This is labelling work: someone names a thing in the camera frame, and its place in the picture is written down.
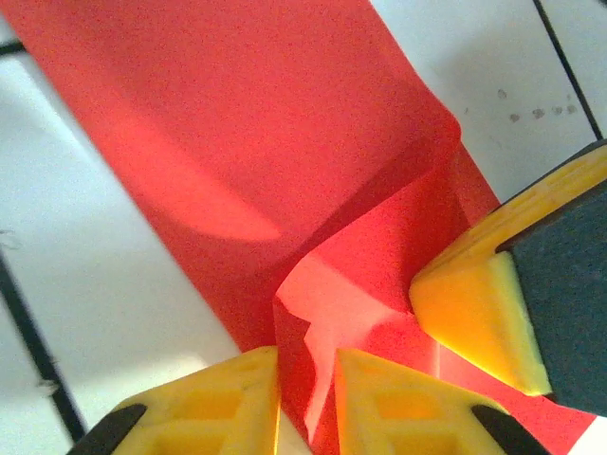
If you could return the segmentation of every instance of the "folded red paper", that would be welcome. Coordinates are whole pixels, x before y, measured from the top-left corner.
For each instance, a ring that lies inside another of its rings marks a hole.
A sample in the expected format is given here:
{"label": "folded red paper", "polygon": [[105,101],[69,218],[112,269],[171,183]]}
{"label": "folded red paper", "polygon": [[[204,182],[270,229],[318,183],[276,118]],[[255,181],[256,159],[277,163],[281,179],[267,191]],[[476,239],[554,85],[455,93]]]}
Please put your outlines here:
{"label": "folded red paper", "polygon": [[[408,283],[497,201],[369,3],[0,5],[239,347],[278,344],[315,453],[335,348],[437,373]],[[545,406],[508,403],[564,454],[592,418]]]}

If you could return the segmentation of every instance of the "red paper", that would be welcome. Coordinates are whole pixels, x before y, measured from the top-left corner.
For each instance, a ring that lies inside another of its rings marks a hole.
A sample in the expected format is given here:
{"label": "red paper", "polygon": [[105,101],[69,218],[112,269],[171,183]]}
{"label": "red paper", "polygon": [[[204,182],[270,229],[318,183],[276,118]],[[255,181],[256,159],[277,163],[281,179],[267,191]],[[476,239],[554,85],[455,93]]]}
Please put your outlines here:
{"label": "red paper", "polygon": [[[437,373],[408,284],[497,202],[370,4],[0,4],[240,348],[278,344],[315,453],[337,453],[335,348]],[[510,407],[555,454],[583,427]]]}

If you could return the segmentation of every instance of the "grout line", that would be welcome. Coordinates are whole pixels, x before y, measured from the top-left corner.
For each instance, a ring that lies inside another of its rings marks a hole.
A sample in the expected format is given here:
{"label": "grout line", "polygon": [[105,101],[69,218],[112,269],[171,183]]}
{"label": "grout line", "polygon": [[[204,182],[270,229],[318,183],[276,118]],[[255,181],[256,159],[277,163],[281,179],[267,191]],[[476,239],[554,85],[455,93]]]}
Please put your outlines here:
{"label": "grout line", "polygon": [[28,52],[26,47],[20,41],[9,41],[0,45],[0,57],[6,57],[20,52]]}
{"label": "grout line", "polygon": [[567,60],[567,57],[565,56],[564,51],[562,50],[561,42],[559,41],[559,38],[557,38],[557,33],[554,30],[554,28],[552,27],[552,23],[550,22],[550,19],[548,18],[548,15],[546,14],[545,9],[543,8],[542,0],[533,0],[533,4],[535,5],[535,8],[538,11],[538,14],[540,14],[540,18],[542,19],[543,26],[545,27],[546,32],[548,33],[548,37],[550,38],[550,41],[552,42],[552,46],[554,47],[554,50],[557,52],[557,55],[559,56],[559,60],[561,61],[562,68],[565,70],[565,74],[567,75],[567,78],[569,78],[569,82],[571,82],[571,85],[573,86],[573,89],[576,92],[576,96],[578,97],[579,103],[581,104],[581,108],[583,109],[584,114],[586,115],[586,118],[588,119],[588,122],[590,123],[590,127],[592,128],[592,131],[595,134],[595,137],[597,138],[597,140],[602,140],[603,133],[600,131],[600,128],[598,127],[597,119],[595,118],[594,114],[592,113],[590,104],[588,104],[588,100],[586,99],[586,96],[584,95],[583,91],[581,90],[581,86],[579,85],[578,78],[576,78],[576,75],[573,72],[573,68],[571,67],[571,64],[569,63],[569,61]]}
{"label": "grout line", "polygon": [[59,412],[65,429],[72,441],[76,443],[84,436],[83,420],[64,385],[59,372],[55,368],[52,357],[33,321],[28,307],[21,296],[14,278],[5,259],[0,252],[0,294],[4,296],[12,321],[19,330],[22,340],[28,348],[38,374],[42,378],[41,385],[48,386],[48,393]]}

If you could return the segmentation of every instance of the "yellow triangular piece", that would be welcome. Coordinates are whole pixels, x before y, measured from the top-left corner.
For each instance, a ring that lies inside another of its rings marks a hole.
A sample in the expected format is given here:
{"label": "yellow triangular piece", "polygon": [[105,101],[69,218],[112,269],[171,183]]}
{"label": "yellow triangular piece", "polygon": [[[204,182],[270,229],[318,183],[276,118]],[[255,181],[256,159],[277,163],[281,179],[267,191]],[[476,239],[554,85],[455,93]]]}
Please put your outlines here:
{"label": "yellow triangular piece", "polygon": [[471,407],[488,398],[355,349],[338,351],[341,455],[504,455]]}
{"label": "yellow triangular piece", "polygon": [[503,242],[607,177],[607,146],[574,159],[488,215],[413,279],[422,329],[527,394],[551,392],[514,261]]}
{"label": "yellow triangular piece", "polygon": [[280,408],[277,349],[264,347],[123,401],[147,410],[114,455],[270,455]]}

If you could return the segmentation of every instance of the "yellow foam block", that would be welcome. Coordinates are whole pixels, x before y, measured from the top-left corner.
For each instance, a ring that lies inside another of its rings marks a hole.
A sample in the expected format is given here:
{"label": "yellow foam block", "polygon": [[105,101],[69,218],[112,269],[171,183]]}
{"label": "yellow foam block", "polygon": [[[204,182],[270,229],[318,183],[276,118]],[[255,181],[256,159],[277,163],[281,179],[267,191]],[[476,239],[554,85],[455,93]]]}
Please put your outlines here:
{"label": "yellow foam block", "polygon": [[134,395],[115,410],[134,404],[147,410],[114,455],[274,454],[277,349],[250,351]]}
{"label": "yellow foam block", "polygon": [[485,396],[355,349],[338,351],[341,455],[505,455],[470,410]]}
{"label": "yellow foam block", "polygon": [[436,340],[528,395],[551,392],[514,263],[496,247],[607,176],[607,146],[563,165],[491,213],[414,277],[411,302]]}

